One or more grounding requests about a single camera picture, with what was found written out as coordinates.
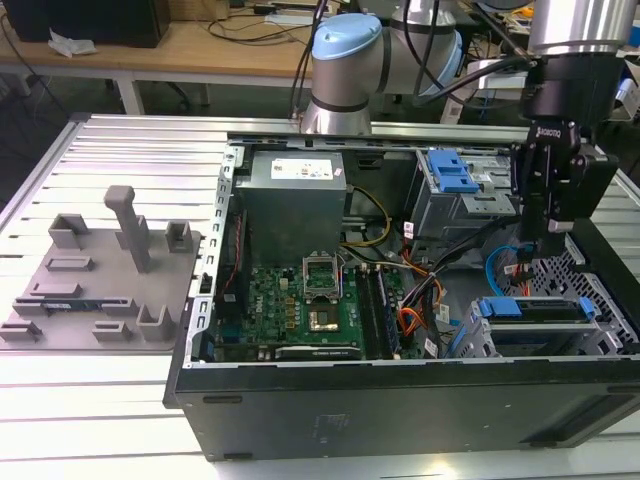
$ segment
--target table leg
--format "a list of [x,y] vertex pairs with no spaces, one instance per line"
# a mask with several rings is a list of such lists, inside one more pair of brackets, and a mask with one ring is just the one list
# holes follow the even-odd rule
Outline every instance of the table leg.
[[144,115],[144,105],[140,98],[140,90],[134,80],[116,79],[120,97],[127,115]]
[[211,105],[211,96],[209,95],[209,84],[200,84],[200,105],[208,107]]
[[28,97],[31,95],[31,89],[27,84],[27,79],[24,75],[3,75],[2,79],[7,86],[21,97]]

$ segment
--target white paper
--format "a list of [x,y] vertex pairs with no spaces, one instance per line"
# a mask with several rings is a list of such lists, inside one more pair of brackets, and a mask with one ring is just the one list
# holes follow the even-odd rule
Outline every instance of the white paper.
[[89,55],[98,52],[92,40],[72,40],[58,35],[53,30],[49,30],[49,34],[51,35],[49,46],[67,58],[71,58],[73,55]]

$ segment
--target black computer case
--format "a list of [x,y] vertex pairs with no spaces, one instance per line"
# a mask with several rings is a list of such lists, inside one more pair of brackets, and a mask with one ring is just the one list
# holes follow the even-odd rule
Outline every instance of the black computer case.
[[51,29],[97,44],[154,48],[170,23],[167,0],[5,0],[4,6],[25,42],[46,42]]
[[[638,282],[590,220],[572,238],[637,330]],[[183,369],[182,343],[165,405],[209,461],[567,448],[640,408],[628,358]]]

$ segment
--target yellow cable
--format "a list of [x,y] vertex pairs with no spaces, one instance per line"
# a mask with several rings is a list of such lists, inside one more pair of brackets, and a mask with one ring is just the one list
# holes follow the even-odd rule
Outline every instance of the yellow cable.
[[380,211],[382,211],[386,225],[384,227],[384,231],[382,232],[382,235],[380,235],[380,237],[378,238],[375,238],[373,240],[368,240],[366,242],[365,241],[342,242],[340,245],[342,245],[343,247],[371,247],[384,242],[389,236],[389,233],[391,233],[391,217],[389,217],[389,214],[387,213],[385,208],[382,206],[382,204],[378,200],[376,200],[376,198],[373,195],[371,195],[368,191],[366,191],[364,188],[354,186],[353,190],[362,192],[369,200],[371,200],[376,205],[376,207],[380,209]]

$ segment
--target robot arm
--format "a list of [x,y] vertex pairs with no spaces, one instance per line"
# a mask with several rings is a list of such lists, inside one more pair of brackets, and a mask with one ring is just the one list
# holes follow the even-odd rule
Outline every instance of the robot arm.
[[[304,132],[368,134],[371,94],[413,91],[421,68],[408,52],[404,29],[409,29],[416,50],[425,51],[434,25],[433,0],[407,2],[386,30],[376,19],[358,14],[334,17],[318,29],[312,51],[313,98],[302,121]],[[490,72],[483,69],[451,83],[461,52],[447,3],[439,2],[426,65],[448,86],[435,87],[428,79],[421,83],[421,96],[434,100]],[[477,3],[505,11],[529,2]],[[615,175],[615,159],[583,145],[581,133],[608,118],[613,109],[625,65],[617,53],[629,39],[637,3],[535,3],[529,52],[521,52],[529,69],[521,108],[532,124],[527,143],[513,150],[511,184],[522,200],[520,240],[534,244],[539,255],[553,255],[562,248],[575,220],[591,216]]]
[[[432,0],[408,1],[411,42],[423,52]],[[437,17],[428,68],[448,84],[462,60],[462,39],[447,8],[441,7]],[[374,93],[411,94],[420,69],[406,44],[402,9],[394,13],[390,28],[382,28],[376,17],[363,14],[324,21],[316,32],[312,55],[312,101],[302,121],[306,133],[370,134],[369,97]],[[438,90],[424,78],[421,91],[432,95]]]

